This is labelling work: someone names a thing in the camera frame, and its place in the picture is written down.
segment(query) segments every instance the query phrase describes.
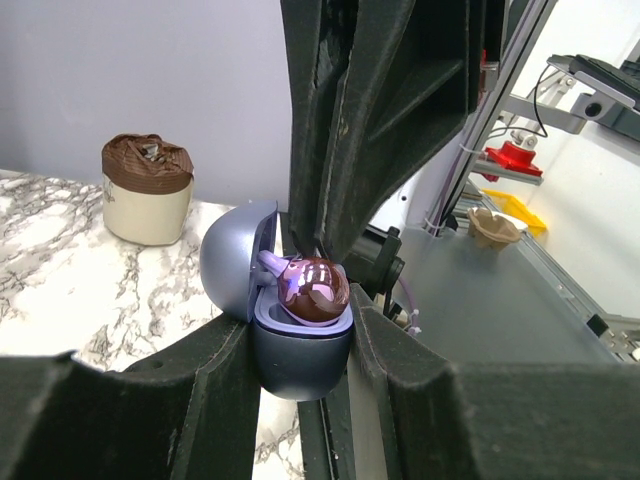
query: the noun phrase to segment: container lid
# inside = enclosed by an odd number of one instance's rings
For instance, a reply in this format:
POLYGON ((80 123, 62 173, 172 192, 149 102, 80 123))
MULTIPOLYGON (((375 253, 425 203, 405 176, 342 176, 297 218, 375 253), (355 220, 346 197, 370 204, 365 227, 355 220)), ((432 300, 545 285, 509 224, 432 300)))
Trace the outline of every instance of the container lid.
POLYGON ((278 225, 275 201, 253 202, 216 220, 200 248, 200 278, 209 299, 225 313, 250 322, 263 268, 258 252, 273 252, 278 225))

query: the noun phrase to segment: marble table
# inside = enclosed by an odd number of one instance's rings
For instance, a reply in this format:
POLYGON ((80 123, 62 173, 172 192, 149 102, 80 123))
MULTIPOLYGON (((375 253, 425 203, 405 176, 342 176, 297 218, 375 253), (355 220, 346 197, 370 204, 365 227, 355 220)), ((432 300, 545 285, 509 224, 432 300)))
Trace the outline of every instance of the marble table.
MULTIPOLYGON (((79 361, 121 371, 215 322, 199 248, 229 209, 193 201, 176 244, 144 248, 104 227, 100 186, 0 170, 0 354, 75 350, 79 361)), ((303 478, 296 404, 266 391, 253 471, 303 478)))

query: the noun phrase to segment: white wall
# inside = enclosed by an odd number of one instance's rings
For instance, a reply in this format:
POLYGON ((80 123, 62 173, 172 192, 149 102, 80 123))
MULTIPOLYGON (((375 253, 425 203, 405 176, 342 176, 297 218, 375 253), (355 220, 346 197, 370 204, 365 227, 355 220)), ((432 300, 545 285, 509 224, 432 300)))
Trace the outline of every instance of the white wall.
POLYGON ((122 132, 186 147, 198 198, 286 208, 280 2, 0 0, 0 168, 99 182, 122 132))
MULTIPOLYGON (((553 53, 619 66, 639 40, 640 1, 560 0, 514 92, 526 95, 553 53)), ((560 106, 580 91, 588 90, 574 88, 560 106)), ((607 311, 640 318, 640 143, 595 124, 578 136, 548 130, 536 148, 541 186, 473 179, 527 203, 549 227, 542 243, 569 274, 607 311)))

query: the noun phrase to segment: white marble countertop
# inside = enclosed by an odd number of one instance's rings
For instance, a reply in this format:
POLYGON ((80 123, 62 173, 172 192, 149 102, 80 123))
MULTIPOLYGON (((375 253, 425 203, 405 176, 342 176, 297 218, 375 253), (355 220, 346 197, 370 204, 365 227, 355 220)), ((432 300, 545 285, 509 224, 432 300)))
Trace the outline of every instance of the white marble countertop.
MULTIPOLYGON (((121 371, 215 321, 199 248, 229 209, 193 201, 176 244, 145 248, 104 227, 100 186, 0 170, 0 354, 121 371)), ((296 404, 265 391, 253 478, 303 478, 296 404)))

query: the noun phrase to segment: red base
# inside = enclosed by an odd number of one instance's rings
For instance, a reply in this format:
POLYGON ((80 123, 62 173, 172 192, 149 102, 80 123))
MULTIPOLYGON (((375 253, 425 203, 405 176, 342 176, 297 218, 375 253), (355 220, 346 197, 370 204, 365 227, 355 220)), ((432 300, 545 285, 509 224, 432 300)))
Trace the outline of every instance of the red base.
POLYGON ((496 162, 502 168, 506 168, 513 172, 533 175, 534 177, 542 176, 542 170, 531 164, 533 157, 536 156, 536 152, 532 150, 525 150, 511 142, 504 142, 502 148, 497 149, 487 147, 486 152, 487 157, 496 162))

